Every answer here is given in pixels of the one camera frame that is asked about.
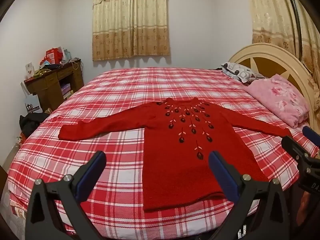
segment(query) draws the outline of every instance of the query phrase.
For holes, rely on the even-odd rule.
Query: white cord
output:
[[[71,62],[71,64],[72,64],[72,68],[73,68],[74,70],[78,70],[79,64],[78,64],[77,62],[75,62],[75,61],[72,61],[72,60],[71,60],[70,62]]]

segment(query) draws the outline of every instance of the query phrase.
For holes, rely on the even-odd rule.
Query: white wall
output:
[[[93,0],[62,0],[62,44],[84,63],[84,83],[119,68],[175,66],[212,68],[216,32],[214,0],[168,0],[170,57],[92,61]]]
[[[214,0],[217,36],[214,65],[228,61],[241,48],[252,43],[250,0]]]
[[[60,0],[16,0],[0,22],[0,165],[20,135],[19,116],[27,114],[20,82],[25,65],[38,67],[45,52],[59,46]]]

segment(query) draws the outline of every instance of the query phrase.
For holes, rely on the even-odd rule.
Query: pillow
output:
[[[308,118],[309,107],[305,98],[278,74],[255,80],[244,90],[292,128]]]
[[[240,81],[240,78],[238,78],[237,75],[231,73],[230,71],[226,70],[225,68],[222,68],[222,72],[225,73],[227,76],[231,77],[231,78],[234,78],[238,81]]]
[[[251,83],[258,77],[258,74],[253,72],[250,68],[237,63],[227,62],[222,66],[224,69],[236,75],[242,83]]]

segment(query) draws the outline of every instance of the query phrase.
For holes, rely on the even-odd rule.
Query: sweater collar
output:
[[[199,102],[198,98],[193,98],[191,100],[173,100],[172,98],[167,98],[166,102],[168,102],[169,104],[197,104]]]

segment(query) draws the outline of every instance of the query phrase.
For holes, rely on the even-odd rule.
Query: blue gripper pad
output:
[[[74,197],[78,203],[87,201],[91,191],[96,185],[106,166],[104,152],[96,152],[90,161],[82,165],[74,175]]]
[[[240,194],[240,174],[229,165],[217,151],[209,154],[209,167],[223,190],[224,195],[229,201],[237,203]]]
[[[318,135],[310,127],[305,126],[302,129],[302,133],[305,137],[307,137],[310,141],[312,141],[315,146],[318,146],[318,147],[320,146],[320,135]]]

